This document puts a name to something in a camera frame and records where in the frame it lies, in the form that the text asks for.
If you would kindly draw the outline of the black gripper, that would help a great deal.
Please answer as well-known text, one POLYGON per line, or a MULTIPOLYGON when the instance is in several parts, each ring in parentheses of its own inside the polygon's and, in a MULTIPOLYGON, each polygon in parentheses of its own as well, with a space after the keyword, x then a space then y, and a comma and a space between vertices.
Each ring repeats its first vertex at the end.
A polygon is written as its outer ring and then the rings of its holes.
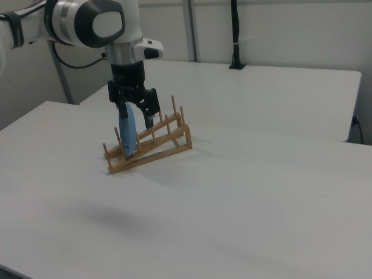
POLYGON ((113 79, 108 81, 109 100, 116 105, 120 118, 128 118, 126 100, 137 101, 137 107, 141 109, 144 116, 146 129, 153 127, 153 118, 160 112, 160 105, 156 89, 144 87, 143 61, 130 65, 111 64, 110 66, 113 79))

